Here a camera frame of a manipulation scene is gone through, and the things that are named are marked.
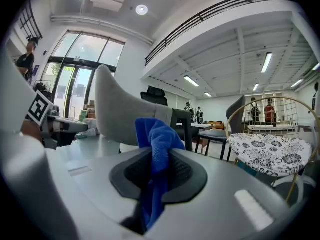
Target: blue cloth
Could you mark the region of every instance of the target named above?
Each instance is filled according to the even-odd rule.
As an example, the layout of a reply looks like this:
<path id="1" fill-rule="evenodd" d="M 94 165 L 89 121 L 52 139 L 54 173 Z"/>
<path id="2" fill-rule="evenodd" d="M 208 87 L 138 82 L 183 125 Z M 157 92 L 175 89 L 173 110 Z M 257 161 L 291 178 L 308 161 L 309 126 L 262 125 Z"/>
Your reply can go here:
<path id="1" fill-rule="evenodd" d="M 141 194 L 143 219 L 149 230 L 164 209 L 161 198 L 168 191 L 168 150 L 184 150 L 185 146 L 175 130 L 155 118 L 138 118 L 135 131 L 139 148 L 152 147 L 151 180 Z"/>

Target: floral cushion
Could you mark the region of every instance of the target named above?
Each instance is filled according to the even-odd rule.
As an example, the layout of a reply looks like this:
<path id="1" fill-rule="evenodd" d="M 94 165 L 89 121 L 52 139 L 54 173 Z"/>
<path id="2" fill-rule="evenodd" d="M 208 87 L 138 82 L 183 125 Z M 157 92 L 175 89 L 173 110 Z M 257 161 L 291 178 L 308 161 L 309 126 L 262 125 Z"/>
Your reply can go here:
<path id="1" fill-rule="evenodd" d="M 237 158 L 262 174 L 283 177 L 296 174 L 308 163 L 311 145 L 298 138 L 263 134 L 231 134 L 229 142 Z"/>

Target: black chair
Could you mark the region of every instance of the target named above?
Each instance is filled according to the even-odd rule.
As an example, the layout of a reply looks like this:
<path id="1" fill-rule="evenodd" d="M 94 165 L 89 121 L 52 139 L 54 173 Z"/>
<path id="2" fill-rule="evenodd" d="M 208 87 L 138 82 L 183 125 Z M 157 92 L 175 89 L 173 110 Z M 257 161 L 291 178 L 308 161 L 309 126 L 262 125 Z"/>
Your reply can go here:
<path id="1" fill-rule="evenodd" d="M 235 103 L 233 103 L 227 109 L 226 117 L 229 119 L 231 117 L 231 115 L 235 111 L 240 109 L 245 104 L 246 104 L 246 98 L 245 98 L 244 95 L 242 95 L 240 99 L 238 99 Z M 240 111 L 239 113 L 237 113 L 237 115 L 232 118 L 232 120 L 230 122 L 230 126 L 231 126 L 231 130 L 232 130 L 233 134 L 237 134 L 237 133 L 243 132 L 243 129 L 242 129 L 243 126 L 241 124 L 243 114 L 244 114 L 244 109 L 242 111 Z M 222 151 L 221 151 L 221 155 L 220 155 L 220 160 L 224 159 L 226 143 L 227 143 L 227 139 L 228 139 L 227 136 L 226 136 L 226 132 L 225 131 L 222 131 L 222 130 L 204 130 L 204 131 L 201 131 L 200 133 L 198 133 L 198 140 L 197 140 L 196 148 L 195 148 L 195 152 L 196 153 L 198 152 L 200 138 L 208 140 L 208 144 L 206 146 L 206 151 L 205 151 L 205 155 L 206 156 L 208 155 L 210 141 L 215 141 L 215 142 L 222 143 Z M 229 161 L 230 154 L 231 154 L 231 147 L 229 148 L 227 161 Z"/>
<path id="2" fill-rule="evenodd" d="M 163 106 L 168 106 L 168 100 L 165 97 L 165 91 L 159 88 L 155 88 L 152 86 L 149 86 L 148 90 L 146 92 L 141 92 L 141 99 L 155 103 L 155 104 L 160 104 Z M 175 125 L 175 127 L 171 126 L 175 131 L 178 133 L 180 139 L 182 141 L 185 141 L 185 127 L 183 125 Z M 189 131 L 191 132 L 191 138 L 193 139 L 196 137 L 199 133 L 199 128 L 197 127 L 190 127 Z"/>

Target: gray floor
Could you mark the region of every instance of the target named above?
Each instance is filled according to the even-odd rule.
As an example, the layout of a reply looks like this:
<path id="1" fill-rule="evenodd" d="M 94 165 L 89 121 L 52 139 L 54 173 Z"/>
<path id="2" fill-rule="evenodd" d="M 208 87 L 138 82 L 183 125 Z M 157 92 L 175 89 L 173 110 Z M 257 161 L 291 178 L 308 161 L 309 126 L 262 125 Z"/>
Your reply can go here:
<path id="1" fill-rule="evenodd" d="M 103 136 L 88 137 L 84 139 L 78 139 L 73 141 L 70 146 L 59 147 L 57 150 L 61 154 L 61 158 L 65 163 L 71 161 L 81 161 L 81 160 L 92 160 L 97 158 L 102 158 L 105 156 L 117 155 L 119 153 L 120 144 L 112 140 L 107 140 Z M 222 144 L 211 143 L 209 146 L 208 156 L 214 159 L 220 158 Z M 229 150 L 229 144 L 225 147 L 224 160 L 227 159 Z M 230 162 L 235 160 L 236 156 L 231 151 Z M 317 172 L 320 171 L 320 162 L 312 165 L 308 165 L 305 169 L 305 174 L 316 178 Z M 265 174 L 260 174 L 256 176 L 257 179 L 271 187 L 271 183 L 275 178 L 267 176 Z M 284 199 L 287 197 L 291 184 L 284 183 L 274 188 Z M 304 185 L 304 197 L 308 198 L 313 191 L 313 187 L 305 184 Z M 290 199 L 290 204 L 296 203 L 298 197 L 298 188 L 295 188 Z"/>

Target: glass door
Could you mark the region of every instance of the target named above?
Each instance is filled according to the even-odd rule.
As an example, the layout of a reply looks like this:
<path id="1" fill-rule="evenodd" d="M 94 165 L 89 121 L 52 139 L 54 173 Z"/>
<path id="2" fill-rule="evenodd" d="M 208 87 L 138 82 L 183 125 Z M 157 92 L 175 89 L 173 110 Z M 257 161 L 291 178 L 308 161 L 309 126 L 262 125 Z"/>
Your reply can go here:
<path id="1" fill-rule="evenodd" d="M 57 83 L 54 95 L 54 105 L 57 105 L 60 108 L 61 117 L 65 116 L 66 101 L 69 93 L 68 90 L 75 70 L 75 66 L 63 66 L 59 81 Z"/>
<path id="2" fill-rule="evenodd" d="M 91 74 L 93 74 L 92 68 L 77 67 L 73 73 L 75 75 L 74 82 L 70 85 L 70 99 L 68 100 L 66 107 L 69 108 L 66 117 L 69 119 L 78 121 L 81 110 L 84 109 L 86 93 L 88 90 L 88 84 L 90 82 Z"/>

